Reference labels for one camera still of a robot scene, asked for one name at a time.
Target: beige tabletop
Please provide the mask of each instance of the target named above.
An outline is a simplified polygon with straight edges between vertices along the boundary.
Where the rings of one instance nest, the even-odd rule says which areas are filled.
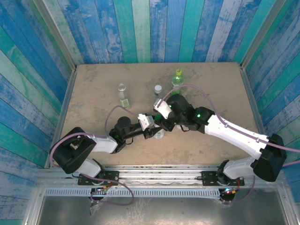
[[[154,86],[160,84],[166,94],[172,86],[171,76],[178,68],[182,70],[185,84],[194,84],[208,93],[222,117],[257,132],[237,63],[151,63],[80,65],[62,135],[74,127],[105,135],[105,119],[114,106],[120,105],[119,83],[127,87],[131,111],[153,113]],[[182,93],[195,108],[212,109],[197,90],[184,88]],[[132,123],[138,122],[136,117],[118,108],[109,118],[108,130],[121,116],[128,116]],[[159,140],[138,136],[117,154],[90,154],[90,158],[104,165],[219,164],[225,159],[247,156],[219,138],[196,131],[183,133],[176,127]]]

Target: black bracket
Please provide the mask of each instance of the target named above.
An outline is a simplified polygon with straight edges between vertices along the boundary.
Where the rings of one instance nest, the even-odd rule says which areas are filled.
[[[201,177],[197,180],[202,180],[203,186],[244,186],[244,179],[237,178],[235,180],[227,179],[226,183],[221,183],[218,179],[217,171],[202,171]]]
[[[102,177],[102,179],[107,179],[107,180],[115,180],[118,181],[119,180],[119,171],[106,171],[104,176]],[[104,181],[103,183],[101,181],[97,181],[97,180],[92,180],[89,179],[85,176],[82,176],[81,174],[78,177],[78,185],[99,185],[99,186],[116,186],[118,184],[114,183],[114,182],[107,182]]]

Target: green bottle cap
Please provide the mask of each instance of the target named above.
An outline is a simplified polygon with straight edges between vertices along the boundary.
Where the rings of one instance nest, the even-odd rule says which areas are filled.
[[[182,73],[182,72],[181,72],[181,69],[177,69],[177,70],[176,70],[176,75],[177,75],[177,76],[180,76],[181,73]]]

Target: blue wooden plank wall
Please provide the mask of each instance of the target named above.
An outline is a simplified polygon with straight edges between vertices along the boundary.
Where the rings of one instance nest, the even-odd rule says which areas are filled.
[[[32,0],[0,1],[0,40],[0,225],[20,225],[71,68]]]
[[[246,72],[266,133],[300,149],[300,0],[285,2]],[[294,152],[287,155],[287,162],[300,159]],[[284,171],[300,204],[300,164]]]
[[[241,62],[275,0],[45,0],[76,64]]]

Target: white cap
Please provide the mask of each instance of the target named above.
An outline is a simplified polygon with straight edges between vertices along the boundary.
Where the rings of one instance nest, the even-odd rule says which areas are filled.
[[[154,90],[155,90],[155,92],[159,93],[159,92],[161,92],[162,87],[160,85],[155,85]]]

